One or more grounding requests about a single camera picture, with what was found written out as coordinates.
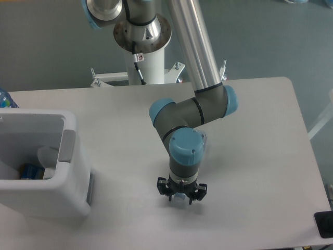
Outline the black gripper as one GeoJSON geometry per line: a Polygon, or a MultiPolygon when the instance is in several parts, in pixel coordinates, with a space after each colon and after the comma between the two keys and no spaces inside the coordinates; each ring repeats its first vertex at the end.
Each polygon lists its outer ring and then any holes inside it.
{"type": "Polygon", "coordinates": [[[189,204],[193,201],[201,201],[207,194],[208,185],[197,184],[197,177],[180,178],[169,175],[169,178],[159,177],[157,179],[157,189],[161,195],[168,197],[169,202],[172,195],[176,193],[184,194],[189,198],[189,204]]]}

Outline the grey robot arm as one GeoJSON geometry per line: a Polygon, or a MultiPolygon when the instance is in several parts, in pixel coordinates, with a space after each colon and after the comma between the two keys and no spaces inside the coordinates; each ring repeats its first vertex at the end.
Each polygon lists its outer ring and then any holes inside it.
{"type": "Polygon", "coordinates": [[[172,18],[157,12],[155,1],[82,1],[94,29],[114,25],[113,36],[124,51],[129,84],[163,84],[166,81],[164,49],[175,32],[194,90],[182,102],[170,98],[155,101],[149,116],[169,155],[168,178],[157,180],[161,195],[184,195],[200,201],[207,185],[197,183],[206,136],[198,127],[234,113],[238,99],[222,82],[198,1],[167,1],[172,18]]]}

